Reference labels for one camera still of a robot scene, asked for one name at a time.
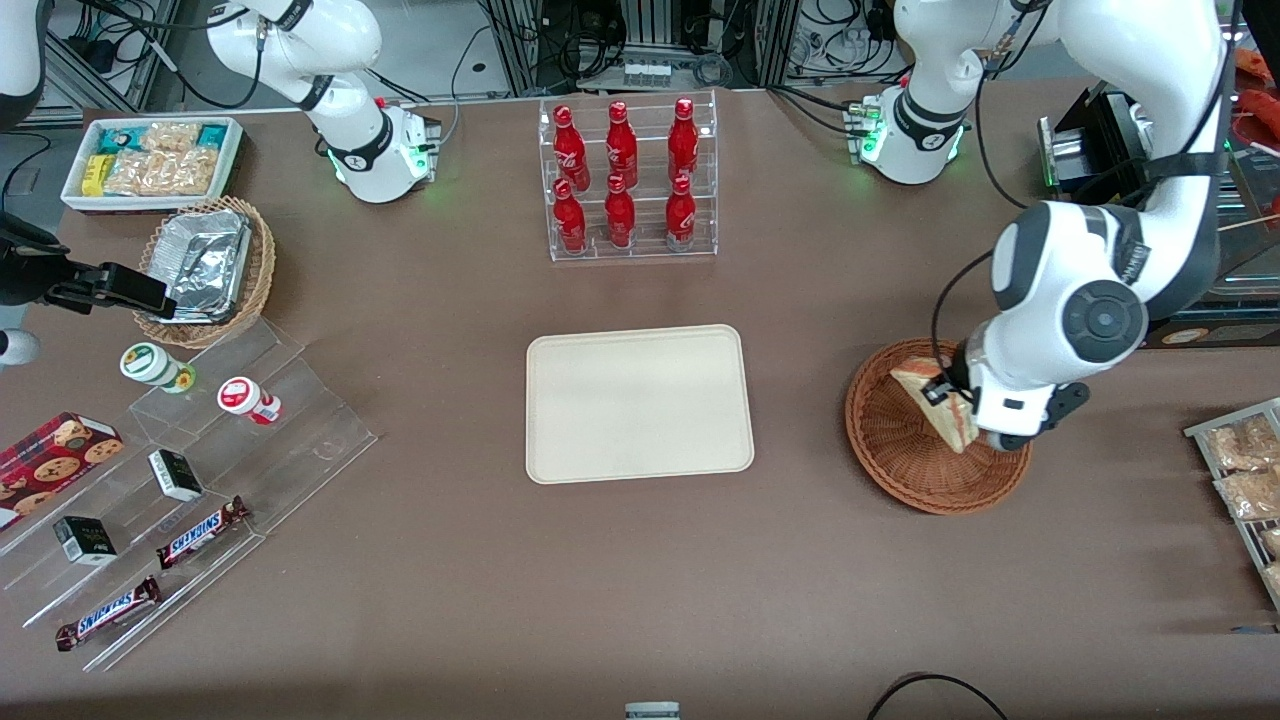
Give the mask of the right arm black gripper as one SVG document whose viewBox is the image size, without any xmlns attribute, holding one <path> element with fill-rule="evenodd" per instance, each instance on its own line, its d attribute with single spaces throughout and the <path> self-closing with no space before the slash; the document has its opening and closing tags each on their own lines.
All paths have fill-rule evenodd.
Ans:
<svg viewBox="0 0 1280 720">
<path fill-rule="evenodd" d="M 1 305 L 20 306 L 44 299 L 50 307 L 91 314 L 95 306 L 127 307 L 173 319 L 177 304 L 168 286 L 118 263 L 82 266 L 74 279 L 69 249 L 52 234 L 13 215 L 1 222 Z"/>
</svg>

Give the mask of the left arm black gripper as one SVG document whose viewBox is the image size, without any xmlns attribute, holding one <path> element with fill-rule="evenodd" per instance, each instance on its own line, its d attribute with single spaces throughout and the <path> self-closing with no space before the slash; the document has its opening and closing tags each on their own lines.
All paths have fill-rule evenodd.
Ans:
<svg viewBox="0 0 1280 720">
<path fill-rule="evenodd" d="M 938 374 L 924 384 L 924 400 L 932 406 L 946 404 L 954 388 L 966 400 L 978 401 L 980 387 L 975 384 L 974 372 L 969 368 L 966 345 L 956 345 L 952 356 L 945 357 L 946 375 Z"/>
</svg>

